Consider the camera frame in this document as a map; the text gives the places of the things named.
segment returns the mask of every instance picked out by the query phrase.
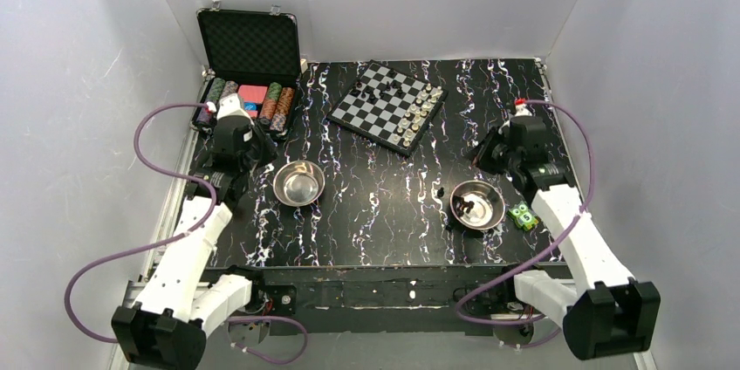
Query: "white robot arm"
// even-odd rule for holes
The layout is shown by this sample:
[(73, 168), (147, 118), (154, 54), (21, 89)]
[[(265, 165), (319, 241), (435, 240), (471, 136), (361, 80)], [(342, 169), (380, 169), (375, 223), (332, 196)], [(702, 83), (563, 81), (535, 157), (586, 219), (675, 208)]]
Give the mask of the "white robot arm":
[(575, 290), (545, 271), (514, 276), (514, 293), (563, 329), (573, 355), (581, 360), (646, 351), (650, 347), (660, 294), (650, 282), (637, 282), (611, 252), (581, 200), (570, 174), (548, 158), (545, 124), (522, 101), (517, 115), (492, 129), (475, 151), (474, 164), (508, 173), (514, 187), (558, 238), (577, 215), (578, 223), (559, 245)]
[[(231, 209), (246, 191), (249, 173), (275, 158), (274, 144), (255, 127), (237, 95), (222, 99), (219, 105), (208, 163), (195, 171), (216, 189), (213, 212), (199, 229), (167, 247), (134, 306), (121, 306), (113, 315), (113, 331), (130, 362), (195, 369), (206, 338), (250, 302), (254, 282), (233, 274), (222, 275), (194, 299), (216, 241), (231, 220)], [(205, 188), (188, 184), (175, 236), (198, 222), (211, 203)]]

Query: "purple cable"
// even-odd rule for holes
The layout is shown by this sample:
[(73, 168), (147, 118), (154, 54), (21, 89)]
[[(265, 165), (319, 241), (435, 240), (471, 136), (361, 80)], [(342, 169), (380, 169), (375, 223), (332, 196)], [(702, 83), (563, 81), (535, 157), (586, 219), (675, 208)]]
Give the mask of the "purple cable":
[(300, 322), (298, 322), (295, 319), (290, 318), (284, 318), (282, 316), (236, 316), (233, 318), (228, 318), (226, 321), (230, 324), (249, 324), (252, 322), (262, 322), (262, 321), (277, 321), (277, 322), (285, 322), (286, 324), (291, 324), (295, 327), (297, 327), (302, 333), (303, 333), (303, 345), (301, 346), (301, 349), (298, 351), (298, 353), (291, 358), (287, 360), (279, 360), (279, 359), (273, 359), (269, 355), (260, 353), (259, 351), (252, 350), (247, 348), (246, 346), (242, 344), (238, 344), (236, 342), (231, 341), (231, 336), (229, 335), (229, 332), (227, 330), (227, 336), (229, 337), (229, 342), (231, 342), (234, 346), (238, 347), (239, 349), (246, 348), (247, 353), (252, 353), (259, 357), (262, 360), (267, 361), (268, 363), (275, 364), (275, 365), (285, 365), (285, 364), (291, 364), (293, 361), (298, 360), (298, 357), (300, 357), (303, 352), (305, 351), (305, 348), (308, 346), (308, 332), (306, 331), (305, 327), (301, 325)]
[[(591, 203), (591, 200), (593, 199), (593, 189), (596, 186), (596, 171), (593, 168), (593, 149), (591, 147), (591, 141), (588, 138), (588, 134), (586, 133), (586, 130), (584, 129), (583, 125), (580, 123), (580, 121), (576, 120), (575, 116), (573, 114), (564, 109), (562, 106), (557, 106), (551, 102), (543, 101), (539, 99), (528, 99), (524, 102), (525, 104), (532, 104), (532, 105), (540, 105), (540, 106), (551, 106), (557, 110), (559, 110), (561, 113), (567, 115), (572, 122), (578, 127), (581, 134), (583, 135), (583, 139), (586, 141), (586, 150), (588, 151), (588, 193), (586, 194), (586, 199), (583, 201), (583, 204), (580, 206), (579, 212), (583, 213), (588, 208), (588, 205)], [(475, 296), (483, 293), (484, 291), (488, 291), (492, 289), (493, 287), (496, 287), (497, 285), (503, 283), (504, 281), (508, 280), (509, 278), (514, 277), (518, 273), (525, 271), (532, 267), (537, 262), (541, 261), (543, 258), (545, 258), (548, 254), (553, 252), (555, 248), (558, 247), (571, 233), (573, 228), (575, 228), (576, 224), (578, 224), (578, 221), (580, 220), (580, 214), (576, 215), (571, 224), (568, 225), (567, 228), (563, 230), (563, 233), (560, 234), (552, 243), (550, 246), (542, 250), (542, 252), (538, 253), (534, 258), (525, 261), (523, 264), (520, 264), (518, 267), (514, 268), (513, 270), (510, 270), (493, 280), (489, 281), (488, 283), (481, 285), (480, 287), (476, 288), (475, 290), (469, 292), (465, 296), (463, 296), (460, 301), (458, 301), (455, 304), (455, 313), (457, 316), (465, 321), (472, 322), (474, 324), (483, 324), (483, 325), (503, 325), (503, 326), (518, 326), (522, 324), (528, 324), (530, 322), (535, 322), (540, 319), (543, 319), (545, 316), (541, 315), (536, 318), (531, 319), (521, 319), (521, 320), (491, 320), (491, 319), (479, 319), (479, 318), (472, 318), (471, 316), (463, 314), (463, 306), (470, 301)], [(551, 335), (548, 335), (547, 337), (544, 337), (540, 341), (534, 343), (536, 345), (530, 345), (532, 346), (540, 346), (544, 344), (545, 342), (549, 341), (552, 338), (555, 338), (555, 335), (558, 334), (559, 331), (553, 332)]]
[(102, 265), (111, 261), (114, 261), (119, 258), (123, 257), (129, 257), (134, 254), (138, 254), (140, 252), (144, 252), (147, 250), (152, 250), (154, 248), (159, 248), (163, 245), (166, 245), (168, 243), (172, 243), (175, 241), (179, 241), (180, 239), (183, 239), (185, 236), (187, 236), (190, 232), (193, 230), (198, 229), (202, 224), (205, 223), (206, 220), (208, 220), (211, 213), (213, 213), (213, 209), (216, 207), (216, 189), (213, 188), (213, 186), (201, 178), (191, 176), (191, 175), (184, 175), (184, 174), (178, 174), (173, 171), (168, 171), (164, 168), (160, 168), (156, 165), (154, 165), (152, 162), (150, 162), (146, 157), (144, 157), (144, 154), (141, 153), (141, 149), (139, 148), (139, 138), (141, 137), (141, 131), (144, 129), (144, 126), (154, 117), (156, 114), (161, 113), (162, 111), (169, 110), (171, 108), (181, 108), (181, 107), (204, 107), (207, 108), (205, 104), (188, 104), (188, 103), (182, 103), (182, 104), (169, 104), (166, 106), (160, 106), (159, 108), (155, 109), (151, 113), (147, 114), (146, 117), (144, 117), (144, 120), (139, 123), (139, 126), (136, 127), (136, 132), (134, 133), (134, 152), (136, 153), (136, 157), (139, 158), (139, 161), (146, 165), (147, 167), (153, 169), (156, 172), (159, 172), (160, 174), (164, 174), (167, 176), (172, 176), (174, 178), (182, 178), (183, 180), (190, 180), (192, 182), (197, 182), (201, 185), (203, 185), (205, 188), (208, 189), (210, 193), (210, 206), (208, 210), (206, 211), (206, 214), (196, 222), (193, 226), (188, 229), (187, 232), (181, 233), (177, 236), (172, 236), (168, 239), (164, 239), (160, 242), (151, 243), (149, 245), (140, 246), (138, 248), (133, 248), (131, 250), (124, 250), (123, 252), (119, 252), (117, 254), (112, 254), (107, 257), (102, 257), (101, 259), (96, 259), (95, 261), (92, 261), (88, 265), (82, 267), (79, 271), (77, 271), (74, 276), (70, 279), (69, 283), (67, 284), (67, 288), (65, 290), (65, 310), (67, 312), (67, 316), (72, 321), (72, 323), (77, 326), (77, 329), (79, 329), (82, 333), (87, 335), (88, 337), (92, 339), (96, 339), (101, 342), (107, 342), (110, 344), (115, 344), (118, 342), (116, 338), (108, 338), (104, 337), (102, 335), (99, 335), (90, 329), (88, 329), (85, 325), (80, 322), (77, 315), (75, 315), (74, 310), (72, 309), (72, 288), (74, 288), (74, 285), (77, 283), (77, 280), (79, 280), (80, 277), (82, 277), (86, 272), (89, 270), (97, 267), (98, 265)]

